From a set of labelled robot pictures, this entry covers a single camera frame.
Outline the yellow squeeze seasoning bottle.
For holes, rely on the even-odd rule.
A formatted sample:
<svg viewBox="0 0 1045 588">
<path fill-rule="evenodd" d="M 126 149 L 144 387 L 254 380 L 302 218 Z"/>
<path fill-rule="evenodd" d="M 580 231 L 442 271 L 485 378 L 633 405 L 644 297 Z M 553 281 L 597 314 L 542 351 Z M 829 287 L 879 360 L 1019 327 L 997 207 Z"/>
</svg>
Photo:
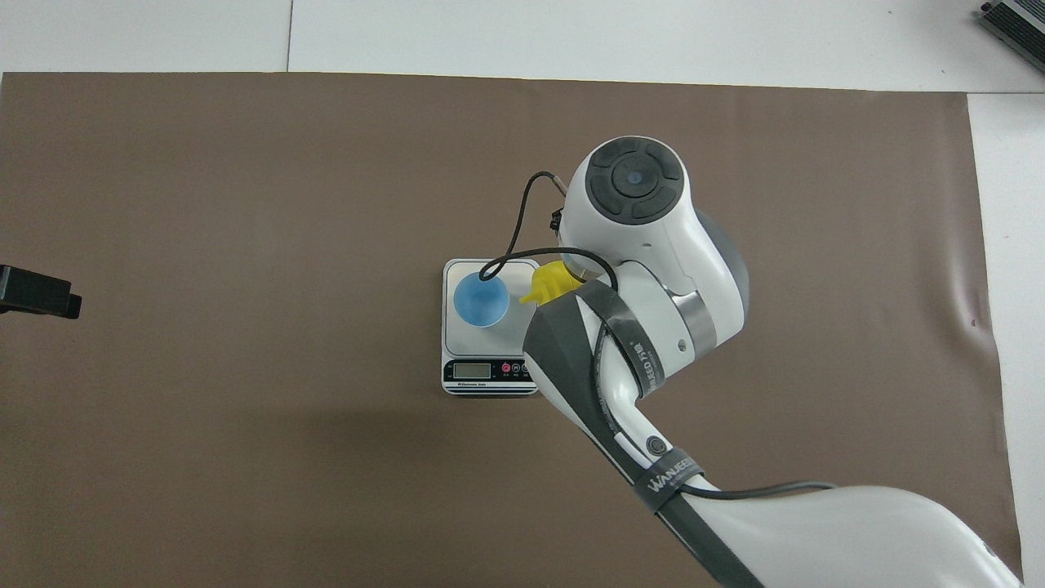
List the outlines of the yellow squeeze seasoning bottle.
<svg viewBox="0 0 1045 588">
<path fill-rule="evenodd" d="M 582 280 L 571 273 L 564 261 L 553 261 L 533 272 L 530 290 L 519 298 L 519 302 L 522 305 L 545 305 L 565 293 L 578 290 L 582 284 Z"/>
</svg>

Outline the silver digital kitchen scale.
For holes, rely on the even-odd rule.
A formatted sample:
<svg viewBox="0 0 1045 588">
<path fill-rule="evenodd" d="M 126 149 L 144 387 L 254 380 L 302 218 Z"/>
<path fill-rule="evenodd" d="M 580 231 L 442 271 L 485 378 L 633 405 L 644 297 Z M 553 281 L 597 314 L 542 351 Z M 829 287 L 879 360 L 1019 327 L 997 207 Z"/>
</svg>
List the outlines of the silver digital kitchen scale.
<svg viewBox="0 0 1045 588">
<path fill-rule="evenodd" d="M 537 261 L 518 258 L 497 273 L 511 298 L 506 316 L 492 327 L 471 327 L 456 316 L 452 296 L 466 275 L 482 271 L 485 258 L 452 258 L 442 272 L 442 387 L 456 397 L 527 397 L 536 384 L 522 357 L 522 340 L 536 305 L 520 304 Z"/>
</svg>

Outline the brown paper table mat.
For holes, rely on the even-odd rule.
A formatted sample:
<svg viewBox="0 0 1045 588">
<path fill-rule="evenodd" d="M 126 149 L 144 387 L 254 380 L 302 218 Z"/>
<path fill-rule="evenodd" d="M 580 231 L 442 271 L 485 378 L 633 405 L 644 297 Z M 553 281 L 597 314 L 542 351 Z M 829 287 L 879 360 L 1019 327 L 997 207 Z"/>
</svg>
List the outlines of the brown paper table mat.
<svg viewBox="0 0 1045 588">
<path fill-rule="evenodd" d="M 527 178 L 653 136 L 748 264 L 643 402 L 728 488 L 892 485 L 1022 573 L 958 93 L 327 74 L 3 77 L 0 588 L 715 588 L 541 397 L 439 376 L 441 273 Z"/>
</svg>

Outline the grey ribbed metal device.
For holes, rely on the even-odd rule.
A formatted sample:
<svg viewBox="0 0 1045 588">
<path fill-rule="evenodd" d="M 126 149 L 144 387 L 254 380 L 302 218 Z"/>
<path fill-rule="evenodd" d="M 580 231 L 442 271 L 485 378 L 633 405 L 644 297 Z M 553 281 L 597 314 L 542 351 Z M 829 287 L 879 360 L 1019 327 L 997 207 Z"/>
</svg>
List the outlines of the grey ribbed metal device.
<svg viewBox="0 0 1045 588">
<path fill-rule="evenodd" d="M 1045 55 L 1045 0 L 989 0 L 981 23 L 1031 55 Z"/>
</svg>

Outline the light blue plastic cup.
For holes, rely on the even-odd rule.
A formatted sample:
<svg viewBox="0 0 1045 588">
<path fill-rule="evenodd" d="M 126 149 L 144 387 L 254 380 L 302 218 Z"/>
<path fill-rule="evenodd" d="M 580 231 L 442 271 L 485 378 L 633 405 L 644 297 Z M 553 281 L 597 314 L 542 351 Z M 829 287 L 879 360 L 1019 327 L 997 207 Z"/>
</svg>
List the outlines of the light blue plastic cup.
<svg viewBox="0 0 1045 588">
<path fill-rule="evenodd" d="M 507 315 L 511 298 L 500 278 L 482 280 L 479 272 L 462 278 L 452 296 L 456 316 L 470 327 L 492 327 Z"/>
</svg>

